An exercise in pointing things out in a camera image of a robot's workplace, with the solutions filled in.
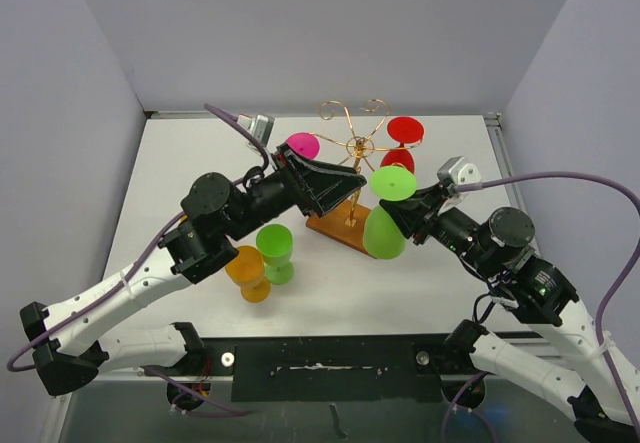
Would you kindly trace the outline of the pink plastic wine glass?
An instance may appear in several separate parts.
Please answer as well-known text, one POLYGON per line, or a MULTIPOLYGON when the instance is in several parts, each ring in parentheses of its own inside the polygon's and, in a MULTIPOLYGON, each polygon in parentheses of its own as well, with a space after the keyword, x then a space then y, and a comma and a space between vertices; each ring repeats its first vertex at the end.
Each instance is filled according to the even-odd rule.
POLYGON ((312 133, 294 133, 286 139, 286 143, 296 153, 307 159, 315 159, 320 153, 319 139, 312 133))

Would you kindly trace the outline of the red plastic wine glass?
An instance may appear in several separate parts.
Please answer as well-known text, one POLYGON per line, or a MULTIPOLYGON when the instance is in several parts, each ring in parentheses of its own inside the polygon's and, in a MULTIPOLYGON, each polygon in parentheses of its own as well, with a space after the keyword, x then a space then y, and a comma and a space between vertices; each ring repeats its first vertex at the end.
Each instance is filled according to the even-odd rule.
POLYGON ((387 124, 387 133, 397 146, 385 151, 380 166, 401 167, 415 173, 415 160, 411 150, 419 146, 425 136, 423 124, 410 116, 398 116, 387 124))

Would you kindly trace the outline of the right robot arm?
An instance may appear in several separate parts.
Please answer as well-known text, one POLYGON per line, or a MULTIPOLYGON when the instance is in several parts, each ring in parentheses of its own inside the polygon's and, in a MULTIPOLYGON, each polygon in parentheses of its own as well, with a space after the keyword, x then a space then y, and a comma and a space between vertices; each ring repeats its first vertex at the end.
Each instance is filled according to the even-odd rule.
POLYGON ((486 284, 492 301, 543 337, 569 363, 563 368, 506 342, 483 324, 463 320, 446 338, 445 358, 459 372, 473 366, 500 376, 560 410, 589 442, 636 442, 628 409, 639 408, 638 370, 596 333, 596 322, 576 288, 536 254, 529 216, 501 207, 478 223, 445 206, 440 185, 403 201, 380 203, 414 244, 429 239, 453 252, 486 284))

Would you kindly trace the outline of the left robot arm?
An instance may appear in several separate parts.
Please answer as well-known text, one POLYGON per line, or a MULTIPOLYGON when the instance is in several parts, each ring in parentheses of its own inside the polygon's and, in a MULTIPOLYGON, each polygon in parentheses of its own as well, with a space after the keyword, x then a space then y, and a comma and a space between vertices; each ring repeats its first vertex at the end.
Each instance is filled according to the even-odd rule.
POLYGON ((220 173, 202 175, 183 198, 182 215, 133 264, 63 302, 21 309, 31 367, 49 395, 74 392, 101 373, 125 368, 196 374, 206 350, 192 324, 124 335, 112 329, 223 269, 239 254, 235 242, 290 208, 323 216, 366 184, 355 169, 302 157, 286 143, 271 160, 273 173, 253 167, 240 184, 220 173))

